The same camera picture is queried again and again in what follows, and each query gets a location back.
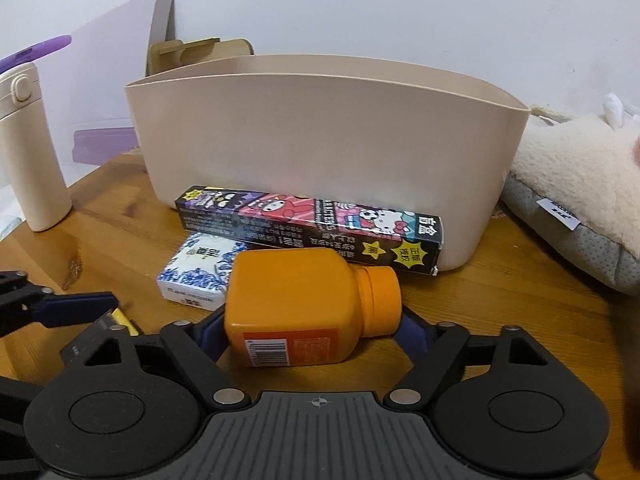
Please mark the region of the orange plastic bottle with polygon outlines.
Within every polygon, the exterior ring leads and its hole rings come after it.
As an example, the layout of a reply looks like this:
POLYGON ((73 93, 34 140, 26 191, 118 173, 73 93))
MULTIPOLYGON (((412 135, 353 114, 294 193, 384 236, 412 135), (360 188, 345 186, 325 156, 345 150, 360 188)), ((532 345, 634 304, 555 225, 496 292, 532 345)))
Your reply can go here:
POLYGON ((395 333, 401 309, 389 266, 350 264, 329 248, 250 250, 233 263, 224 329, 246 366, 333 364, 360 339, 395 333))

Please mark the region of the cream plush slipper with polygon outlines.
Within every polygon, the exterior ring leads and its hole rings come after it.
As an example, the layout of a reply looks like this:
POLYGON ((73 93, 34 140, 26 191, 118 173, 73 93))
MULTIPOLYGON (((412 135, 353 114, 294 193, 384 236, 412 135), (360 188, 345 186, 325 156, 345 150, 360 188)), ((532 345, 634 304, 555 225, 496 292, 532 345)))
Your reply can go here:
POLYGON ((610 93, 599 114, 533 108, 501 199, 575 268, 638 295, 638 107, 610 93))

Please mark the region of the beige plastic storage bin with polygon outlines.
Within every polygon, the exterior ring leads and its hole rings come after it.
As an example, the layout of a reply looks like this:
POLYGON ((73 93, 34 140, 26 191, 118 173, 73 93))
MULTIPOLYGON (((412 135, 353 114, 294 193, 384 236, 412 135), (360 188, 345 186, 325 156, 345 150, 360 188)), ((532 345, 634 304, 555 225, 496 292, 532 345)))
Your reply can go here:
POLYGON ((200 184, 434 214, 444 271, 474 254, 529 118, 487 81, 358 56, 223 58, 125 94, 162 203, 200 184))

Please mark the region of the lavender headboard panel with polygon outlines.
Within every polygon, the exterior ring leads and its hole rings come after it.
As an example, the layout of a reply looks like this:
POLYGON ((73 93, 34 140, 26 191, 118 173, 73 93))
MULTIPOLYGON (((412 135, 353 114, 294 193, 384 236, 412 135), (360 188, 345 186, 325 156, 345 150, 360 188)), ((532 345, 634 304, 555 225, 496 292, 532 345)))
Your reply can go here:
POLYGON ((145 76, 151 44, 166 39, 174 0, 129 0, 74 30, 36 62, 58 161, 99 165, 137 145, 125 86, 145 76))

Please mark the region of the long cartoon character box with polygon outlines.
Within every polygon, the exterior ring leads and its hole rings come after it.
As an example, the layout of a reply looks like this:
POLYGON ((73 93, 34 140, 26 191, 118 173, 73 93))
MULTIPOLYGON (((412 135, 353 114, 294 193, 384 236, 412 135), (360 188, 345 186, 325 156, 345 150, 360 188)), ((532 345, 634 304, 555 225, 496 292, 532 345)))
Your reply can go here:
POLYGON ((353 263, 435 276, 442 220, 390 208, 193 185, 176 200, 185 229, 270 248, 330 248, 353 263))

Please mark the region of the blue white card box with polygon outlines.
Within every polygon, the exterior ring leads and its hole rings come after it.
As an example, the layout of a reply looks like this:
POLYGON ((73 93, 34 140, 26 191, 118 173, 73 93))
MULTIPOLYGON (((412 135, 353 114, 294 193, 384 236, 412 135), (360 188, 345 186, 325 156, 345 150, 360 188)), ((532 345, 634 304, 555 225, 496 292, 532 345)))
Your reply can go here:
POLYGON ((160 293, 177 304, 218 310, 226 300, 234 260, 248 248, 220 236, 190 234, 157 275, 160 293))

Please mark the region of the brown cardboard stand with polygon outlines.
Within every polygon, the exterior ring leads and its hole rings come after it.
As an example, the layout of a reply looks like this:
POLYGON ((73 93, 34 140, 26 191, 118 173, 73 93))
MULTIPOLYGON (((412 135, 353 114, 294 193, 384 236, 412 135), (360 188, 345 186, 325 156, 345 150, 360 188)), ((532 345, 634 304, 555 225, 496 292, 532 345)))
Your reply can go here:
POLYGON ((149 46, 146 74, 150 76, 218 58, 253 54, 254 48, 246 39, 206 38, 191 42, 167 40, 149 46))

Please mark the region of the cream thermos bottle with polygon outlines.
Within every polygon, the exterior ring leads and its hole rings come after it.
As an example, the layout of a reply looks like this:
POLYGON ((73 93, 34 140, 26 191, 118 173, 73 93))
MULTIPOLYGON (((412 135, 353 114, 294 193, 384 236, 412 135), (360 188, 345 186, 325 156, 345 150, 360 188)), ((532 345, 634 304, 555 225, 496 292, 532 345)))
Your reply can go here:
POLYGON ((1 160, 29 229, 47 231, 67 216, 72 199, 55 154, 34 63, 1 75, 1 160))

